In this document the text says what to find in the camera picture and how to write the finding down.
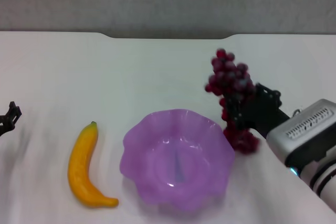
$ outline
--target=grape bunch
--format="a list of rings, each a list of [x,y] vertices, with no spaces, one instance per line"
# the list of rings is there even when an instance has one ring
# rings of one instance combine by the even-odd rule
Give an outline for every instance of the grape bunch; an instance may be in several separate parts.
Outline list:
[[[223,107],[222,119],[227,122],[224,135],[234,150],[249,154],[257,150],[259,139],[253,136],[249,129],[236,129],[227,113],[225,99],[230,96],[244,106],[244,103],[254,96],[256,87],[247,72],[248,66],[244,63],[235,65],[234,60],[233,53],[226,52],[222,48],[217,50],[216,57],[211,60],[214,74],[209,77],[205,91],[223,96],[219,104]]]

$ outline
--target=table surface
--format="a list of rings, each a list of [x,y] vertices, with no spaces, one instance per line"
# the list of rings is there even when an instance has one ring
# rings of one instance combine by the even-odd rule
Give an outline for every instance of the table surface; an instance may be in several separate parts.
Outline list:
[[[223,200],[196,214],[147,206],[119,172],[125,133],[147,114],[193,110],[224,127],[204,91],[218,47],[282,93],[291,114],[336,101],[336,36],[235,35],[223,40],[113,39],[94,33],[0,32],[0,114],[23,116],[0,141],[0,223],[336,223],[336,215],[273,155],[237,154]],[[90,177],[117,209],[87,209],[67,181],[69,154],[91,121],[99,140]]]

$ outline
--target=black robotic claw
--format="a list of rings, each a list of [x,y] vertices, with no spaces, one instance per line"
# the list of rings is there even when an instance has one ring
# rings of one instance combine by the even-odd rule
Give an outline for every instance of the black robotic claw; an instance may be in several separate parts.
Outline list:
[[[279,109],[280,96],[279,91],[270,90],[258,83],[255,95],[243,106],[234,97],[228,98],[227,112],[237,129],[255,129],[266,138],[270,130],[289,119]]]
[[[10,102],[8,112],[5,115],[0,115],[0,136],[12,131],[21,115],[21,110],[15,105],[15,102]]]

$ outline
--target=yellow banana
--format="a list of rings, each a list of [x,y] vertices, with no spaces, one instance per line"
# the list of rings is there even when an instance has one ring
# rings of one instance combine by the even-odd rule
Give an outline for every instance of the yellow banana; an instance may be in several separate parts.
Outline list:
[[[97,140],[97,124],[92,122],[81,131],[72,150],[68,166],[69,185],[77,199],[87,207],[116,207],[118,199],[105,197],[89,178],[90,161]]]

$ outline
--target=plastic bowl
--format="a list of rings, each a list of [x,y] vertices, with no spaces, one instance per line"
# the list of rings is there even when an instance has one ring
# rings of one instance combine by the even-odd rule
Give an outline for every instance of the plastic bowl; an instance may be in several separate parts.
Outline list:
[[[224,194],[235,156],[218,124],[181,109],[147,115],[123,145],[120,172],[142,200],[186,211]]]

